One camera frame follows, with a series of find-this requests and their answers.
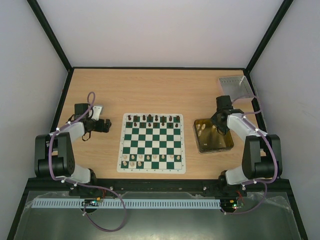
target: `white chessboard border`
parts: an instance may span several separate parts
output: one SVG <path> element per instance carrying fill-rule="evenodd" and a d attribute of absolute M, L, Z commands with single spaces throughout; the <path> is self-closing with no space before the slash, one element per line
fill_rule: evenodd
<path fill-rule="evenodd" d="M 132 119 L 134 116 L 138 117 L 145 117 L 147 118 L 149 115 L 151 117 L 155 117 L 158 115 L 159 119 L 162 116 L 169 117 L 172 116 L 180 117 L 180 137 L 181 137 L 181 166 L 182 169 L 136 169 L 136 168 L 121 168 L 122 163 L 122 152 L 123 144 L 125 140 L 125 131 L 126 131 L 126 123 L 127 123 L 127 117 L 131 115 Z M 185 148 L 185 131 L 184 131 L 184 116 L 182 114 L 178 113 L 125 113 L 122 118 L 122 127 L 121 127 L 121 137 L 120 137 L 120 143 L 119 143 L 119 154 L 118 154 L 118 161 L 117 161 L 117 172 L 118 173 L 139 173 L 139 174 L 185 174 L 186 173 L 186 148 Z"/>

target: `table top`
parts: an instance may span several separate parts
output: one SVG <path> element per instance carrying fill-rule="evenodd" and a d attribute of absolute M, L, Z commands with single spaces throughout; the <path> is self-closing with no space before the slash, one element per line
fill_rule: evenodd
<path fill-rule="evenodd" d="M 108 133 L 92 132 L 88 141 L 72 144 L 75 162 L 92 169 L 105 179 L 217 179 L 224 170 L 242 162 L 244 143 L 231 131 L 230 151 L 200 154 L 193 123 L 216 112 L 220 77 L 243 75 L 241 70 L 166 69 L 75 69 L 58 126 L 74 113 L 74 104 L 86 103 L 89 92 L 96 94 L 95 105 L 103 105 L 100 116 L 110 119 Z M 235 108 L 252 112 L 251 102 L 235 103 Z M 125 113 L 182 114 L 185 138 L 185 174 L 117 172 L 117 161 Z M 254 115 L 248 118 L 257 124 Z"/>

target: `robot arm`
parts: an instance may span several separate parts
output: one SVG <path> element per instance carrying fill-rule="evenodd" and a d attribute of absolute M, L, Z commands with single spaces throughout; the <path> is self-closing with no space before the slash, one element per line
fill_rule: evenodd
<path fill-rule="evenodd" d="M 265 136 L 270 143 L 278 165 L 277 175 L 281 175 L 282 157 L 279 137 L 255 127 L 252 122 L 246 119 L 246 116 L 243 116 L 240 109 L 232 107 L 230 96 L 217 97 L 216 104 L 216 113 L 211 117 L 211 121 L 216 126 L 217 131 L 225 135 L 229 130 L 233 130 L 244 141 L 242 164 L 222 173 L 227 184 L 237 185 L 251 179 L 271 178 L 274 175 L 275 165 L 272 156 L 265 141 L 257 131 Z"/>
<path fill-rule="evenodd" d="M 88 109 L 87 103 L 74 105 L 74 119 L 84 114 Z M 57 178 L 70 179 L 76 183 L 89 183 L 95 180 L 95 174 L 91 169 L 84 168 L 76 164 L 72 149 L 72 143 L 78 138 L 83 141 L 91 137 L 91 132 L 109 132 L 111 122 L 109 119 L 99 119 L 102 106 L 94 106 L 79 122 L 61 130 L 55 135 L 52 148 L 52 169 Z M 39 135 L 35 138 L 34 172 L 37 177 L 50 177 L 48 156 L 49 142 L 53 133 Z"/>

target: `gray wall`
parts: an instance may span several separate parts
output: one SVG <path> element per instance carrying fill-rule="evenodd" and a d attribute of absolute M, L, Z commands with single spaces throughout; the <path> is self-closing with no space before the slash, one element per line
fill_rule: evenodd
<path fill-rule="evenodd" d="M 50 130 L 66 75 L 27 1 L 1 1 L 0 239 L 34 176 L 35 137 Z"/>
<path fill-rule="evenodd" d="M 38 0 L 72 66 L 243 67 L 283 0 Z"/>
<path fill-rule="evenodd" d="M 319 27 L 320 1 L 294 1 L 251 74 L 309 239 L 320 223 Z"/>

